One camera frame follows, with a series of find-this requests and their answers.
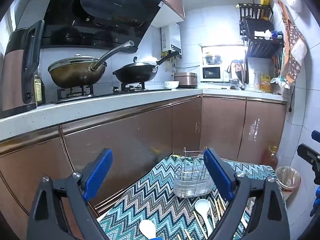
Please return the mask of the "cooking oil bottle on floor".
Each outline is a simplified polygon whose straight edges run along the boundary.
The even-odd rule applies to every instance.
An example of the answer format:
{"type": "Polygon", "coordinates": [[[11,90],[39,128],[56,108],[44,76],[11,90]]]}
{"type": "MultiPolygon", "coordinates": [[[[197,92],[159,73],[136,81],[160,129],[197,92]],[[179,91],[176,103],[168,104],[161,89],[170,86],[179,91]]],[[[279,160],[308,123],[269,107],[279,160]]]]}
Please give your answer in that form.
{"type": "Polygon", "coordinates": [[[270,145],[268,149],[263,153],[262,164],[271,166],[274,170],[278,164],[277,158],[278,147],[270,145]]]}

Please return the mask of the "trash bin with bag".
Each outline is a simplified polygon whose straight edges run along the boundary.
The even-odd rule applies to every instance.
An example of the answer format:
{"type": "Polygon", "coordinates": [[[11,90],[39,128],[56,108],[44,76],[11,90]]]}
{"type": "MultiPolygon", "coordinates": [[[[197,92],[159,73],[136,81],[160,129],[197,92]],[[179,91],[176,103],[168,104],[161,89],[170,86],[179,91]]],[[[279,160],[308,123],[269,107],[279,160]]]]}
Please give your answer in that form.
{"type": "Polygon", "coordinates": [[[276,169],[276,175],[285,201],[289,199],[300,186],[300,174],[289,166],[281,166],[276,169]]]}

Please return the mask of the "chrome kitchen faucet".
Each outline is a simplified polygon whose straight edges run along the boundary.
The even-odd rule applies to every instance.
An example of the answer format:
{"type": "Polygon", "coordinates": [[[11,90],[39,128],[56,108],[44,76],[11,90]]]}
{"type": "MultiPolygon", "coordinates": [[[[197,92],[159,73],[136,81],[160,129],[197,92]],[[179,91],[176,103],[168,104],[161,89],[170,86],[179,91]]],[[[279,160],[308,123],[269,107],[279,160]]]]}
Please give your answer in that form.
{"type": "Polygon", "coordinates": [[[245,90],[244,67],[240,60],[233,60],[227,67],[229,83],[238,85],[241,90],[245,90]]]}

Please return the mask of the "brown rice cooker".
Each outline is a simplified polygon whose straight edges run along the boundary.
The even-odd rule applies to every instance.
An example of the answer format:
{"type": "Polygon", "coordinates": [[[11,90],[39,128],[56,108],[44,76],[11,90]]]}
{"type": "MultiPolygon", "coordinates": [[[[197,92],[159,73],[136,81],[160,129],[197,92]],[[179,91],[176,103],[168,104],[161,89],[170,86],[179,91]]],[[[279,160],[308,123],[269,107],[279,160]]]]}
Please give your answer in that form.
{"type": "Polygon", "coordinates": [[[197,74],[192,72],[178,72],[174,74],[174,81],[178,81],[178,88],[196,88],[197,74]]]}

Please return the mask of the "white ceramic spoon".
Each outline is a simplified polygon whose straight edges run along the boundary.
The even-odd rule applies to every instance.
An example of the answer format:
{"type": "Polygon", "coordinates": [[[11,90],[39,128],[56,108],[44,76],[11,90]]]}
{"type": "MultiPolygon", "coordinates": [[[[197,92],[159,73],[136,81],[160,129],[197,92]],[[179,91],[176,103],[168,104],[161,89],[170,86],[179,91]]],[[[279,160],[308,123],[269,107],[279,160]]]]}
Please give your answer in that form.
{"type": "Polygon", "coordinates": [[[211,233],[213,232],[213,229],[212,229],[210,222],[208,220],[208,212],[210,211],[210,202],[206,199],[199,199],[195,203],[195,210],[202,217],[202,219],[205,223],[206,229],[207,229],[208,236],[210,236],[211,233]]]}
{"type": "Polygon", "coordinates": [[[156,227],[154,223],[150,220],[142,220],[139,224],[140,232],[147,239],[155,239],[156,238],[156,227]]]}

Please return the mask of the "white bowl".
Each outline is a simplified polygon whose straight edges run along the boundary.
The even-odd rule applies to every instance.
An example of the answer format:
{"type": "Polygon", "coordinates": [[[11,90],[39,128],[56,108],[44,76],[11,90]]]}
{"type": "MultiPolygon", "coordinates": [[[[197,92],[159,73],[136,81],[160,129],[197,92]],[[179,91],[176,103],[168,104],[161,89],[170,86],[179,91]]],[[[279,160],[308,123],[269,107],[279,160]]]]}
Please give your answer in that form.
{"type": "Polygon", "coordinates": [[[165,81],[164,87],[166,89],[176,89],[179,86],[179,81],[165,81]]]}

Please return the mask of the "black range hood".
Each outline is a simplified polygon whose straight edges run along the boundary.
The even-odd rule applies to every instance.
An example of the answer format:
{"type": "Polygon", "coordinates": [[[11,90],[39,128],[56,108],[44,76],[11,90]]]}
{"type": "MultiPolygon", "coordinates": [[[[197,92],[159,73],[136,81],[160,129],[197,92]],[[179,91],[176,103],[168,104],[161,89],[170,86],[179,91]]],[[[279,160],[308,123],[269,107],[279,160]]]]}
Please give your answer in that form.
{"type": "Polygon", "coordinates": [[[41,46],[111,50],[131,40],[135,53],[161,0],[50,0],[41,46]]]}

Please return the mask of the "yellow bottle on counter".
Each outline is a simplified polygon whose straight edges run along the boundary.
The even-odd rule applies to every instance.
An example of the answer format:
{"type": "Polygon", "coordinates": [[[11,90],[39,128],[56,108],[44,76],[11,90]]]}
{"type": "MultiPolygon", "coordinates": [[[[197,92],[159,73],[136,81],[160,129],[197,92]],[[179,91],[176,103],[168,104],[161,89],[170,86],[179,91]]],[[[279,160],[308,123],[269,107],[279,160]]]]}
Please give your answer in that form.
{"type": "Polygon", "coordinates": [[[260,74],[260,90],[265,93],[272,92],[271,77],[269,75],[260,74]]]}

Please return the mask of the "black wall dish rack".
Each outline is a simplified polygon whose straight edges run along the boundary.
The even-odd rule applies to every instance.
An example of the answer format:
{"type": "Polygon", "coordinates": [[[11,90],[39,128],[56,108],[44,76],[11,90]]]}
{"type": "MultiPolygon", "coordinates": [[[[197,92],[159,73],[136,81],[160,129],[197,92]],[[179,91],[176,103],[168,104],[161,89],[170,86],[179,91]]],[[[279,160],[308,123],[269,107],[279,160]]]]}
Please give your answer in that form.
{"type": "Polygon", "coordinates": [[[270,59],[283,48],[284,35],[276,31],[272,23],[270,5],[239,3],[240,35],[243,38],[247,57],[270,59]]]}

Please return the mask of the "brown thermos kettle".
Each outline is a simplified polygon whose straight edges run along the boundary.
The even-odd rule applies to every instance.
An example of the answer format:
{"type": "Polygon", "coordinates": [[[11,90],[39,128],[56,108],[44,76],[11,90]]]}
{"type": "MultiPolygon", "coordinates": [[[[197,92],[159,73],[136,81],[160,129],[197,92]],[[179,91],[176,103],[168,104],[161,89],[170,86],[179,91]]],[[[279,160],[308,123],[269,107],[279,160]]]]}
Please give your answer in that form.
{"type": "Polygon", "coordinates": [[[34,73],[40,61],[44,20],[15,30],[9,37],[1,75],[1,118],[37,107],[34,73]]]}

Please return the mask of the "zigzag patterned table cloth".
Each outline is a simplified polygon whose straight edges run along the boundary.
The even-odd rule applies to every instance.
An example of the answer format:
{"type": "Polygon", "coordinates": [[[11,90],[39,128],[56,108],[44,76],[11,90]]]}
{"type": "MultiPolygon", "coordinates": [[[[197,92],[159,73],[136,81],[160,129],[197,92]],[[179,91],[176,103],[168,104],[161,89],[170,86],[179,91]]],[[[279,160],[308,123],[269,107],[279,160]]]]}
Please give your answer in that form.
{"type": "Polygon", "coordinates": [[[204,239],[205,224],[195,210],[198,198],[174,194],[176,169],[202,163],[199,152],[164,158],[98,218],[102,230],[109,239],[145,239],[139,224],[146,219],[154,223],[161,239],[204,239]]]}

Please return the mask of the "gas stove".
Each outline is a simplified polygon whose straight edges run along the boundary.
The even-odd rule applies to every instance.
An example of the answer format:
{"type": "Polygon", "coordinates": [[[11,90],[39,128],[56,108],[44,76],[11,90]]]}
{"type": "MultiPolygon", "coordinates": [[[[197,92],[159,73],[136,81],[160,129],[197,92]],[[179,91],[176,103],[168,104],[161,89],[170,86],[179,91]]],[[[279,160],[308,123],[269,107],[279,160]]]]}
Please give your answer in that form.
{"type": "Polygon", "coordinates": [[[154,84],[153,82],[141,82],[128,85],[119,82],[96,83],[94,85],[67,89],[49,89],[46,91],[46,102],[60,104],[108,96],[150,92],[154,90],[168,89],[165,87],[164,83],[154,84]]]}

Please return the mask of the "white microwave oven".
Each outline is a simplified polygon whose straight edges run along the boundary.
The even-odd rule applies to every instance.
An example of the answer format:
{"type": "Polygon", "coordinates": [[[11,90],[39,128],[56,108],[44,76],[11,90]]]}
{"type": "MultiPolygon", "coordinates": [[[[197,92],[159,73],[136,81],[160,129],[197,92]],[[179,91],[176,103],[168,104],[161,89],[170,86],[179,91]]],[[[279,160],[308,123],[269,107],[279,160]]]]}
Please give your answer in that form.
{"type": "Polygon", "coordinates": [[[222,82],[223,74],[220,66],[202,66],[201,68],[202,82],[222,82]]]}

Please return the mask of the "brown patterned hanging towel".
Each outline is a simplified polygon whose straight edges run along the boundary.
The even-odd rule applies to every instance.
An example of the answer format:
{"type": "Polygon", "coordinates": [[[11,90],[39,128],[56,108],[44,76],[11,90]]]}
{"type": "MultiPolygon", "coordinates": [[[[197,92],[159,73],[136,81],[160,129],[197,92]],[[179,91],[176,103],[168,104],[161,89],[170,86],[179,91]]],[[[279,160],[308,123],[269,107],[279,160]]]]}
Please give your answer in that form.
{"type": "Polygon", "coordinates": [[[279,0],[283,23],[285,26],[284,43],[285,54],[281,76],[290,86],[295,83],[302,68],[304,57],[307,54],[307,45],[304,36],[291,21],[285,4],[279,0]]]}

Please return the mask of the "white water heater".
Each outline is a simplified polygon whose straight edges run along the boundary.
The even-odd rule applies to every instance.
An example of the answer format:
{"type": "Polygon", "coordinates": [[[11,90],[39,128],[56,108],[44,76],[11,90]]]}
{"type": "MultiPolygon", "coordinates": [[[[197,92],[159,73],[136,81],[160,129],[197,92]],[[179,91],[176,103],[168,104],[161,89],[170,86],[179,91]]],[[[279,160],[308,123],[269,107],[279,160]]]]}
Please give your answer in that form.
{"type": "Polygon", "coordinates": [[[161,27],[162,51],[178,51],[182,53],[180,26],[177,23],[161,27]]]}

